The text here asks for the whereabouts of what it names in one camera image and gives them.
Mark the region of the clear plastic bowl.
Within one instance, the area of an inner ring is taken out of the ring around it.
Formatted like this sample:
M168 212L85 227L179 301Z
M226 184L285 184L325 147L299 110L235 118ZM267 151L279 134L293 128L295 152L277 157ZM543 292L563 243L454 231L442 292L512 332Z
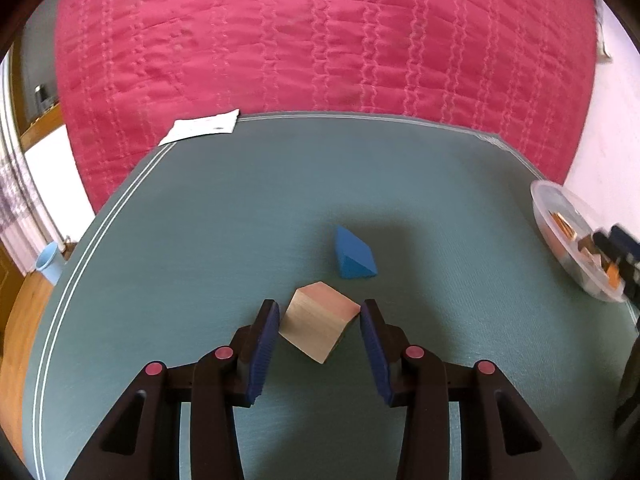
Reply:
M605 228L600 216L565 186L548 180L530 185L538 230L566 273L588 295L604 302L623 302L623 282L609 271L592 234Z

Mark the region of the orange wooden block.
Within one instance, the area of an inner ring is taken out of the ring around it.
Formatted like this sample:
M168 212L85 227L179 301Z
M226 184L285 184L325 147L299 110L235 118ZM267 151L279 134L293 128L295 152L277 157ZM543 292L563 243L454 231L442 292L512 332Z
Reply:
M572 227L570 222L562 216L562 214L556 211L550 211L550 217L568 240L577 240L577 233L575 229Z

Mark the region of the natural wooden cube block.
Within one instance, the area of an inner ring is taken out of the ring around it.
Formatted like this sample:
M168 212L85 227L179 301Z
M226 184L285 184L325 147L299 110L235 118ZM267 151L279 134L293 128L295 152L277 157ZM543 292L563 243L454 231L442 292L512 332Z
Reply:
M308 358L323 364L359 313L355 301L326 283L315 282L296 289L279 333Z

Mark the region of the blue wooden wedge block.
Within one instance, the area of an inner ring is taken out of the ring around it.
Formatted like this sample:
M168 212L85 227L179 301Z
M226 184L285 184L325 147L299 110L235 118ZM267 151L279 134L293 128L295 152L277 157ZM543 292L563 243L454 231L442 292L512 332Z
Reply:
M371 248L342 226L336 227L335 255L338 273L344 280L373 278L378 274Z

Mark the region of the light blue cup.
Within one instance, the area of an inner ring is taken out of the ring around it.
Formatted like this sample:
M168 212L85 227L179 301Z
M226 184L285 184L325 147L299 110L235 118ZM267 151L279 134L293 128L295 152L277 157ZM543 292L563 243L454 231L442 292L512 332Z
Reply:
M35 270L41 273L44 278L55 285L60 279L64 270L66 260L57 242L51 242L43 248L35 264Z

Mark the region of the red quilted blanket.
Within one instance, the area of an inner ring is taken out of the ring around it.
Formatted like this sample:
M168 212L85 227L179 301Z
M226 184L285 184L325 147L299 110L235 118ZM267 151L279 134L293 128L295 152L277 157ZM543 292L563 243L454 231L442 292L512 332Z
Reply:
M570 171L596 68L594 0L58 0L54 59L100 209L178 119L332 110L498 134Z

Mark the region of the white curtain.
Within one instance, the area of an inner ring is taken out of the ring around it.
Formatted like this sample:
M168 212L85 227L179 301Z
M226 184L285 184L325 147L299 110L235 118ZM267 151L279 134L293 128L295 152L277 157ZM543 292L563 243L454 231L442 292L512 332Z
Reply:
M1 243L23 274L35 269L47 244L64 246L63 237L29 171L18 140L10 102L10 56L1 61Z

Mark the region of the white paper card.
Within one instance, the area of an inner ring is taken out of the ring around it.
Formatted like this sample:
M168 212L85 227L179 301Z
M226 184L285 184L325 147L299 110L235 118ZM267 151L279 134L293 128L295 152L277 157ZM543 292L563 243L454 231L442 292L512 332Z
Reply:
M238 122L239 116L240 110L236 108L235 110L230 110L230 112L216 114L214 116L176 119L166 136L158 142L158 145L163 146L181 140L196 138L197 136L231 134Z

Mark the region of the wooden window frame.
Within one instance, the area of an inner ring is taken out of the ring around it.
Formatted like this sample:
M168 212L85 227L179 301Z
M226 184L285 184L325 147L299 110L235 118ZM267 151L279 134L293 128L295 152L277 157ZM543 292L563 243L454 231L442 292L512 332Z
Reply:
M54 60L57 17L58 0L43 0L10 50L10 102L24 152L64 124Z

